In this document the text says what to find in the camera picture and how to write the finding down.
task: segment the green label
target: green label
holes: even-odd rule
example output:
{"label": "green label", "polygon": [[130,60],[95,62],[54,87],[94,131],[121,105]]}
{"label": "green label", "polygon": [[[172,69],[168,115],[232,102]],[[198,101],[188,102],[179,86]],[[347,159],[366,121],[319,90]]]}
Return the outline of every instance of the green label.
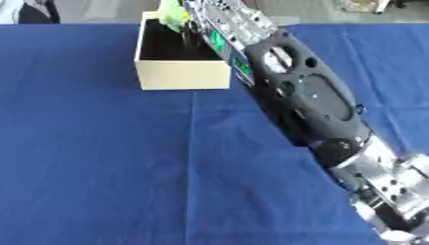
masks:
{"label": "green label", "polygon": [[225,39],[218,31],[212,31],[210,34],[210,41],[212,42],[214,49],[217,52],[221,52],[223,47],[225,46]]}
{"label": "green label", "polygon": [[239,69],[243,74],[249,75],[249,66],[243,64],[238,58],[233,59],[233,64],[237,69]]}

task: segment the open box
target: open box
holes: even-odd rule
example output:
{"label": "open box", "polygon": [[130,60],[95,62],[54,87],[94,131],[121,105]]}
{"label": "open box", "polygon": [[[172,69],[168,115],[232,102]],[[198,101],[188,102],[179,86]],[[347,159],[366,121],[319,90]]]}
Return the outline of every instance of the open box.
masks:
{"label": "open box", "polygon": [[144,12],[134,57],[143,90],[228,89],[231,68],[207,45],[186,49],[182,35]]}

